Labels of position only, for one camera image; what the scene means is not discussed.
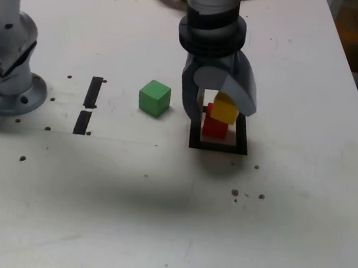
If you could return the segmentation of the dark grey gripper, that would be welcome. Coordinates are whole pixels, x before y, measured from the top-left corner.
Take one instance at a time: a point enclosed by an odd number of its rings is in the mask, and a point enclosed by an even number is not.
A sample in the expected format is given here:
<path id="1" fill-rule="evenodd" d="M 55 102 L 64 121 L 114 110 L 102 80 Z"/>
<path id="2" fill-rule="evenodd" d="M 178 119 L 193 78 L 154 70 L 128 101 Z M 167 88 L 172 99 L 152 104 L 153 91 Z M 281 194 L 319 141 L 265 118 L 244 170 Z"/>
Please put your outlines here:
<path id="1" fill-rule="evenodd" d="M 185 50 L 182 106 L 192 122 L 202 120 L 204 94 L 200 88 L 225 93 L 244 116 L 256 113 L 256 82 L 250 62 L 242 51 L 216 58 L 194 45 L 186 45 Z"/>

